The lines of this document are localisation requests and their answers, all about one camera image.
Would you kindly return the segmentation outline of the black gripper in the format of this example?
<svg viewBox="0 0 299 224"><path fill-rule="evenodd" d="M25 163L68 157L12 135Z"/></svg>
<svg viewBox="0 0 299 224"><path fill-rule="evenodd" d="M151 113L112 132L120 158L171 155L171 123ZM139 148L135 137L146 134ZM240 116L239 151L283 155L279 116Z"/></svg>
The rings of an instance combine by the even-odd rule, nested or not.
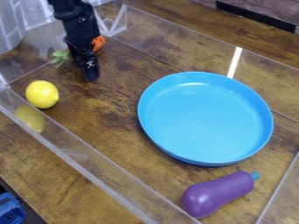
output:
<svg viewBox="0 0 299 224"><path fill-rule="evenodd" d="M84 73L85 81L99 78L99 60L92 40L100 35L93 7L89 3L55 3L53 16L61 21L69 54Z"/></svg>

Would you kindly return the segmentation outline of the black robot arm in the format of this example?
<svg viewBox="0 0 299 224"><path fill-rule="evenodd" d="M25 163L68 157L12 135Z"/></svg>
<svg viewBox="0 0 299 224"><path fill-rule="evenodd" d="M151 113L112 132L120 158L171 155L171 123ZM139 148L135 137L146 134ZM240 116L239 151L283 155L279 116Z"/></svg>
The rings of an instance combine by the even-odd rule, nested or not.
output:
<svg viewBox="0 0 299 224"><path fill-rule="evenodd" d="M93 7L81 0L48 0L53 17L61 21L67 36L64 42L85 81L100 75L99 60L93 52L93 39L100 35Z"/></svg>

